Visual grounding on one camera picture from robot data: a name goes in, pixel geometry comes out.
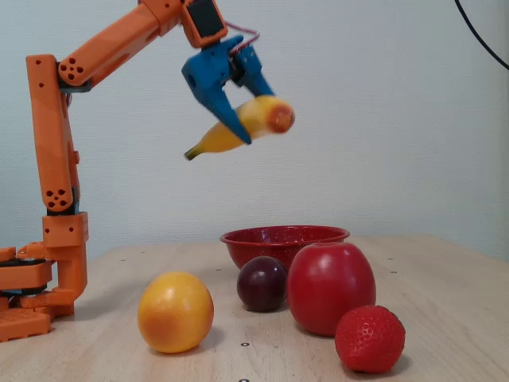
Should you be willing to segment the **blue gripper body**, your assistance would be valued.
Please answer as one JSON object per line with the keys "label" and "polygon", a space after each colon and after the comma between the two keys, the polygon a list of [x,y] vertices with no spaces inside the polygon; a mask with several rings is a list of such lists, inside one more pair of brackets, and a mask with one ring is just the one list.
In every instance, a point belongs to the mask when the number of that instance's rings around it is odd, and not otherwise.
{"label": "blue gripper body", "polygon": [[193,92],[222,88],[229,80],[239,88],[247,87],[247,71],[241,67],[240,59],[231,54],[241,42],[243,36],[236,35],[212,43],[185,62],[181,71]]}

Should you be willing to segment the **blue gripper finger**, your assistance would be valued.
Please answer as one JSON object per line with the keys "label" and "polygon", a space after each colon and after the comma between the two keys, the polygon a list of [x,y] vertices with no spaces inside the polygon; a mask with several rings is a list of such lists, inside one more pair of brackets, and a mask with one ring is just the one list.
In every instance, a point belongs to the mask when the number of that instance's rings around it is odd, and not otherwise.
{"label": "blue gripper finger", "polygon": [[231,57],[231,69],[231,79],[239,88],[247,88],[255,97],[274,95],[262,74],[261,61],[251,45]]}
{"label": "blue gripper finger", "polygon": [[251,144],[251,137],[240,122],[235,110],[221,87],[212,87],[204,91],[202,104],[221,122],[230,132],[247,145]]}

